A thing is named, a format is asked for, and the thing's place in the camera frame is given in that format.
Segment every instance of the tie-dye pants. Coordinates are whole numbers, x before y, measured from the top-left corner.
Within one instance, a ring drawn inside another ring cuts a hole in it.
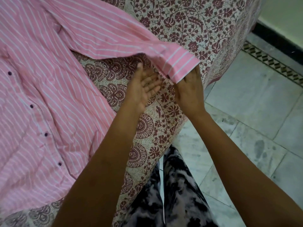
[[[218,226],[187,165],[172,145],[164,154],[163,176],[164,207],[157,163],[121,227]]]

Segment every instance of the person's left hand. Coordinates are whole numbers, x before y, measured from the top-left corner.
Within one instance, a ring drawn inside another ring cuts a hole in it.
[[[161,80],[152,68],[143,70],[143,64],[139,63],[133,78],[127,85],[124,103],[132,107],[141,115],[146,108],[147,101],[161,88]]]

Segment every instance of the black baseboard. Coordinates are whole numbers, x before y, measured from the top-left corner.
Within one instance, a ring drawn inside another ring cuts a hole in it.
[[[282,53],[303,65],[303,50],[280,34],[276,33],[274,30],[260,23],[256,23],[252,33],[256,34],[267,43],[279,49]]]

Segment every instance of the shirt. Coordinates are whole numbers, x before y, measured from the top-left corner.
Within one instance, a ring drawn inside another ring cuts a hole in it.
[[[145,53],[174,82],[199,64],[100,0],[0,0],[4,216],[64,197],[115,117],[70,50],[93,59]]]

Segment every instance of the bedsheet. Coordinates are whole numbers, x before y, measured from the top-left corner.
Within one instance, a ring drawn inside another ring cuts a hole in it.
[[[261,0],[103,0],[143,23],[162,41],[175,42],[201,60],[203,86],[219,80],[240,51],[255,24]],[[150,66],[144,54],[93,60],[74,53],[113,110],[123,102],[126,86],[138,62]],[[156,162],[187,118],[174,102],[170,80],[150,99],[137,126],[113,226],[119,222],[149,178]],[[50,226],[62,199],[38,209],[24,210],[0,220],[2,226]]]

